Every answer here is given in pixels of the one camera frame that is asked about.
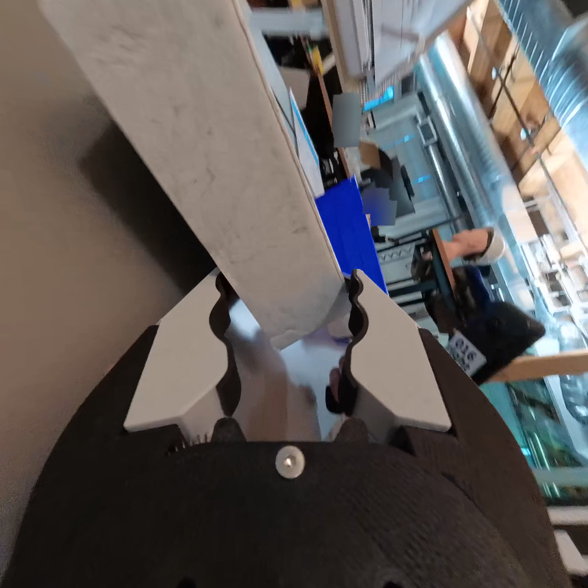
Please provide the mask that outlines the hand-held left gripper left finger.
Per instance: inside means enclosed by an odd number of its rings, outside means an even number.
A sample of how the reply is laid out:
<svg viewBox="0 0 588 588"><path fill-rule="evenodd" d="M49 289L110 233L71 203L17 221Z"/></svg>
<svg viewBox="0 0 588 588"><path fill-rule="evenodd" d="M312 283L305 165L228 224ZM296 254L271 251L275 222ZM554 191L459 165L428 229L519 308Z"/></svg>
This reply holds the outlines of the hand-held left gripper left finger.
<svg viewBox="0 0 588 588"><path fill-rule="evenodd" d="M210 435L234 414L241 384L232 344L228 284L214 269L158 323L124 428L177 425L183 435Z"/></svg>

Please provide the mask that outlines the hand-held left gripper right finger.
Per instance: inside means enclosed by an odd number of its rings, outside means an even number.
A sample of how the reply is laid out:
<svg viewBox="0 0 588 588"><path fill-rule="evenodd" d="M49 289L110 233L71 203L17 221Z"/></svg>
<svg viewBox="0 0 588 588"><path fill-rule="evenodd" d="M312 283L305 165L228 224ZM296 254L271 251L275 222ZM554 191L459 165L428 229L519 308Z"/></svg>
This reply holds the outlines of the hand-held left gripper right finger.
<svg viewBox="0 0 588 588"><path fill-rule="evenodd" d="M351 339L327 410L355 417L369 433L409 427L447 433L452 422L426 353L421 330L360 269L346 280Z"/></svg>

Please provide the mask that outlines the wooden beam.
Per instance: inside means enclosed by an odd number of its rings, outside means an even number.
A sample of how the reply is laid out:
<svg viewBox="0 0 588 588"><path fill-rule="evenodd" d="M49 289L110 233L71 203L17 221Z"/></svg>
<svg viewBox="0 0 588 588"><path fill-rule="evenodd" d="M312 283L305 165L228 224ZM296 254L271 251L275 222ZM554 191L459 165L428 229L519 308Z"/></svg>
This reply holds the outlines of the wooden beam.
<svg viewBox="0 0 588 588"><path fill-rule="evenodd" d="M518 382L549 376L581 376L585 373L587 349L549 356L520 356L489 378L489 382Z"/></svg>

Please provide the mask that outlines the white paper with blue print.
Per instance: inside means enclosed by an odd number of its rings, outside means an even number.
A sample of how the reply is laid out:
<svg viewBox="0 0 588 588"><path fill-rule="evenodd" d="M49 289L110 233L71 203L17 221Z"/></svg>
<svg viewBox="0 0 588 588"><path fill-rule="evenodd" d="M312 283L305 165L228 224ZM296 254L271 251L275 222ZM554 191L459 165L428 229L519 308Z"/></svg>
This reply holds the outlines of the white paper with blue print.
<svg viewBox="0 0 588 588"><path fill-rule="evenodd" d="M306 180L311 189L313 198L324 195L325 188L320 172L320 160L315 150L312 139L307 131L298 104L291 88L289 88L289 101L293 117L293 130L295 133L296 150L300 165L305 173Z"/></svg>

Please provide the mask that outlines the silver ventilation duct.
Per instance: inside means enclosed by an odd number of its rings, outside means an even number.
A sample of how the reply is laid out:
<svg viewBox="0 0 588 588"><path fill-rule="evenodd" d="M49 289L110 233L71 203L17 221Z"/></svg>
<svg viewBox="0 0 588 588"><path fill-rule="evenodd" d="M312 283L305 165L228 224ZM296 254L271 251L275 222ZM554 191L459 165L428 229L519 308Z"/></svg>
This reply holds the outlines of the silver ventilation duct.
<svg viewBox="0 0 588 588"><path fill-rule="evenodd" d="M587 1L499 1L560 126L587 150Z"/></svg>
<svg viewBox="0 0 588 588"><path fill-rule="evenodd" d="M503 281L535 285L525 246L537 232L448 32L421 56L416 74L473 223L494 226L506 241L497 262Z"/></svg>

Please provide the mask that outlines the blue board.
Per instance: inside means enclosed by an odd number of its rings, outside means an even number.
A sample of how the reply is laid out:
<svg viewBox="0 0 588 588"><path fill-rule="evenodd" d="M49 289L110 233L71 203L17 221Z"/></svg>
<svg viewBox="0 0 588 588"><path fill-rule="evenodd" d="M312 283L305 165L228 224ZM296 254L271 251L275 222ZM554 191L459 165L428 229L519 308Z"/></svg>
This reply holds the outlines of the blue board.
<svg viewBox="0 0 588 588"><path fill-rule="evenodd" d="M356 179L345 179L327 189L315 199L315 205L342 274L350 276L359 269L387 295Z"/></svg>

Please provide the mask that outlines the white desk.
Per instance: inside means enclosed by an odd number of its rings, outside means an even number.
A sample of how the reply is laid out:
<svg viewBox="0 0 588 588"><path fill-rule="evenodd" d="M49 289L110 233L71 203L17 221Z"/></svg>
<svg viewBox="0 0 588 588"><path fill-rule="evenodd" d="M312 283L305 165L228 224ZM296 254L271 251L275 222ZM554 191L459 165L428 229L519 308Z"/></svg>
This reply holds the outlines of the white desk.
<svg viewBox="0 0 588 588"><path fill-rule="evenodd" d="M40 1L272 344L350 310L245 1Z"/></svg>

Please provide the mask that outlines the person's right hand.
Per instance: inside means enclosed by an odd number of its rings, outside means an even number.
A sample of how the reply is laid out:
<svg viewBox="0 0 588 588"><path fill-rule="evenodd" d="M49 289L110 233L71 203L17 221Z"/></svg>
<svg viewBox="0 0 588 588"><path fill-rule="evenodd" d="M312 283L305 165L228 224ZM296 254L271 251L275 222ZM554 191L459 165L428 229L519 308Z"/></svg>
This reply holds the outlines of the person's right hand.
<svg viewBox="0 0 588 588"><path fill-rule="evenodd" d="M445 241L445 253L449 261L455 259L478 259L486 253L494 239L493 229L473 229L461 231Z"/></svg>

